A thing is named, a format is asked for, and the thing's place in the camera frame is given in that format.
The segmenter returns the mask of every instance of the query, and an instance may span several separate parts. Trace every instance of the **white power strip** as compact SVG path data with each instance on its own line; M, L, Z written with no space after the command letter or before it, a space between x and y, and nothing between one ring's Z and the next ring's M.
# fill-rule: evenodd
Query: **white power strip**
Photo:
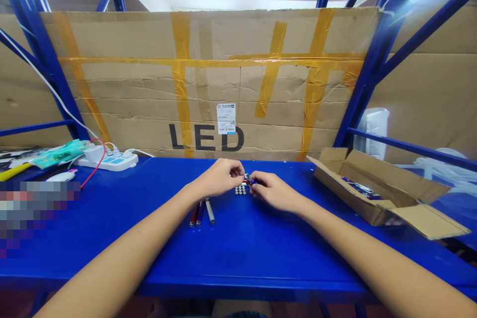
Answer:
M76 159L73 163L79 166L96 167L101 157L103 156L103 146L94 146L84 151L84 157ZM135 167L139 158L136 154L131 154L130 157L125 158L124 153L116 153L115 155L107 156L99 165L99 169L110 171L123 171L131 167Z

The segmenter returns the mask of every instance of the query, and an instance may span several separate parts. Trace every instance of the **blue metal shelf frame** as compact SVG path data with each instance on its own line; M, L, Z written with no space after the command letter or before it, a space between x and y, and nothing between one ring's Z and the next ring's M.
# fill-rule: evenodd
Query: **blue metal shelf frame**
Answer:
M82 121L78 107L73 99L68 87L61 66L57 60L55 51L48 37L48 33L43 25L39 12L50 11L47 0L9 0L15 14L22 26L25 36L32 49L32 54L18 45L8 35L0 34L0 41L20 56L19 52L7 39L12 41L20 51L27 56L29 61L45 76L52 87L57 91L67 109L79 120ZM113 0L117 11L125 11L124 0ZM348 0L346 6L352 7L357 0ZM377 0L376 5L382 7L387 0ZM372 136L357 130L359 121L371 98L375 86L383 80L396 66L398 66L410 53L432 35L445 21L447 21L457 10L459 10L469 0L449 0L416 34L409 39L391 59L387 61L393 43L398 35L399 29L404 22L404 17L394 20L391 13L397 13L401 6L409 0L390 0L386 4L386 13L383 13L378 24L376 33L372 39L368 54L363 65L361 74L357 80L355 89L351 96L348 108L343 117L340 129L334 142L335 147L350 147L354 135L364 136L388 145L392 145L419 155L438 159L453 165L477 171L477 162L444 155L440 152L404 143L391 138ZM97 11L106 11L110 0L100 0ZM328 0L317 0L317 7L326 7ZM0 131L0 137L24 133L44 128L66 125L73 138L89 139L87 131L73 121L64 112L59 103L58 108L63 116L62 121L37 124Z
M353 7L356 1L357 0L348 0L346 7ZM377 0L376 6L382 8L386 1L387 0ZM406 4L408 1L409 0L389 0L386 4L386 13L382 14L376 33L371 41L361 74L356 82L356 86L333 146L351 147L354 136L359 135L425 157L437 159L472 171L477 171L477 162L475 161L446 155L432 149L391 138L371 135L357 130L358 124L369 100L371 99L376 85L469 0L449 0L389 60L387 60L399 29L404 22L404 16L398 20L394 20L394 17L398 16L393 16L392 13L398 13L402 5Z
M101 0L98 5L98 10L105 11L109 1L110 0ZM80 111L75 103L75 99L73 98L70 87L68 86L61 65L58 62L48 32L41 19L41 12L51 11L48 0L9 0L9 2L15 12L20 26L23 29L28 44L30 45L31 53L18 44L3 30L2 33L0 33L0 42L17 54L21 59L25 60L21 55L23 54L53 87L69 112L83 123ZM114 4L117 11L126 10L124 0L114 0ZM73 139L89 140L87 130L74 121L62 108L59 101L55 97L54 99L63 120L0 130L0 137L46 128L67 126Z

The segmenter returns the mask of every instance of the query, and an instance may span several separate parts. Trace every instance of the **white plastic bag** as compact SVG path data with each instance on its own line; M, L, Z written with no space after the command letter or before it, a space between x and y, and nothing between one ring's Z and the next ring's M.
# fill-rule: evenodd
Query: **white plastic bag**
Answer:
M441 153L467 159L465 155L454 149L438 148L436 150ZM432 176L435 175L442 180L452 183L454 187L449 190L449 193L460 192L477 197L477 185L471 183L477 182L477 172L431 158L417 158L414 161L414 165L424 169L424 177L426 179L432 180Z
M388 118L389 111L385 108L366 109L359 122L358 130L387 137ZM354 136L353 148L379 160L384 160L386 154L386 144L361 136Z

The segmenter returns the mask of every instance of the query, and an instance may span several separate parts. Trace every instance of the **white computer mouse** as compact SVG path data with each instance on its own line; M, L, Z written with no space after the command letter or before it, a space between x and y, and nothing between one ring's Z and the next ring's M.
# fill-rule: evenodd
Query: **white computer mouse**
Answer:
M77 171L78 170L76 169L71 169L71 170L65 171L64 173L56 174L52 176L51 178L46 179L45 181L70 181L75 177L76 175L75 173Z

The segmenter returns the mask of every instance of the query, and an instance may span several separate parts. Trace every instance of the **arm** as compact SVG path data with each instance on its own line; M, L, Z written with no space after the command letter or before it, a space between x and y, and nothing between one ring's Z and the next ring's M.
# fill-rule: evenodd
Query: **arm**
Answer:
M300 195L275 174L256 171L252 177L267 186L254 184L254 196L308 222L396 317L477 317L477 305L454 287Z
M240 185L244 174L239 161L217 160L88 263L35 317L116 316L192 207L203 198L221 195Z

